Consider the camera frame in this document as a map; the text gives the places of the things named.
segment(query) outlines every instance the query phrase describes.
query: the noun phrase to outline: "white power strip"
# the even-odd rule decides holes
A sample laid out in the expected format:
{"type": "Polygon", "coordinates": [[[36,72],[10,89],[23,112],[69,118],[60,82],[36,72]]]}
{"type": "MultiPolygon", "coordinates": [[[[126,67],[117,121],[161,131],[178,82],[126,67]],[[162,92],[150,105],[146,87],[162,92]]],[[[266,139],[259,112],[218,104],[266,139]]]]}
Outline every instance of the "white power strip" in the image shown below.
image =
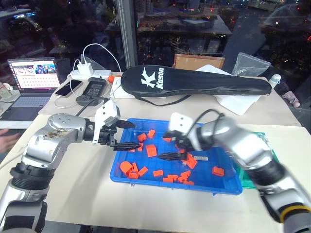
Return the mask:
{"type": "Polygon", "coordinates": [[[90,76],[80,75],[79,70],[75,69],[73,71],[72,79],[88,80],[90,77],[94,77],[94,78],[102,77],[103,79],[107,80],[110,75],[111,75],[111,70],[109,70],[109,69],[94,70],[92,75],[90,75],[90,76]]]}

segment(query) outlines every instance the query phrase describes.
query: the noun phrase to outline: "person's hand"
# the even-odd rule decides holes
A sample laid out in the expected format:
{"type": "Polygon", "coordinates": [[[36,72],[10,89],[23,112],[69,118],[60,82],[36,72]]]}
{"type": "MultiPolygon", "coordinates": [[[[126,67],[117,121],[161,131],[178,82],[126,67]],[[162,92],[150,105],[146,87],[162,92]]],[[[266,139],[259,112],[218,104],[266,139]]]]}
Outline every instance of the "person's hand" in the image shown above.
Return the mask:
{"type": "Polygon", "coordinates": [[[19,139],[19,133],[10,136],[3,136],[9,129],[0,130],[0,153],[5,153],[12,149],[19,139]]]}

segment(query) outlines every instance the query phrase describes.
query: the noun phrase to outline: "laptop screen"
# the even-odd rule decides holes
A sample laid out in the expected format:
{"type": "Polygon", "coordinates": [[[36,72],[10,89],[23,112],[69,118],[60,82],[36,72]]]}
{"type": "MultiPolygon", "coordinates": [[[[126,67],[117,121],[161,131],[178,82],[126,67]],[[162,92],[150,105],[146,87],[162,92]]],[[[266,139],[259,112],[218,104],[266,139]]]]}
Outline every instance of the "laptop screen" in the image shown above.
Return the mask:
{"type": "Polygon", "coordinates": [[[20,93],[53,93],[59,85],[54,58],[8,60],[20,93]]]}

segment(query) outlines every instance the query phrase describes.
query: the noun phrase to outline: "laptop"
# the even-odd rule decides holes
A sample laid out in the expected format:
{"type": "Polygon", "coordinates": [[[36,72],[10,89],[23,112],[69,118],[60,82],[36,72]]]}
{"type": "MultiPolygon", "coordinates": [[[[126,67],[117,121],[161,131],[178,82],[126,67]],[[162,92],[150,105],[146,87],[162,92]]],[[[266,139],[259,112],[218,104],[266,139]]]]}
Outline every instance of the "laptop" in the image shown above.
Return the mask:
{"type": "Polygon", "coordinates": [[[55,58],[12,59],[8,63],[20,97],[0,120],[33,121],[60,85],[55,58]]]}

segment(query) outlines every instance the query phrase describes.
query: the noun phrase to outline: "yellow ring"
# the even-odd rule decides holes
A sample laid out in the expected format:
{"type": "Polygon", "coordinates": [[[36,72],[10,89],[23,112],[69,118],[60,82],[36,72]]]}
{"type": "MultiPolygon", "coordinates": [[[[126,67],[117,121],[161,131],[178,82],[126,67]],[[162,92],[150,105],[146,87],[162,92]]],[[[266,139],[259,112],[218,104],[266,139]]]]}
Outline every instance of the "yellow ring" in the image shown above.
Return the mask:
{"type": "Polygon", "coordinates": [[[287,213],[289,213],[292,210],[309,210],[311,212],[311,208],[308,206],[304,206],[304,205],[293,205],[290,207],[287,207],[285,210],[282,211],[281,216],[280,216],[280,221],[281,223],[284,222],[284,217],[287,213]]]}

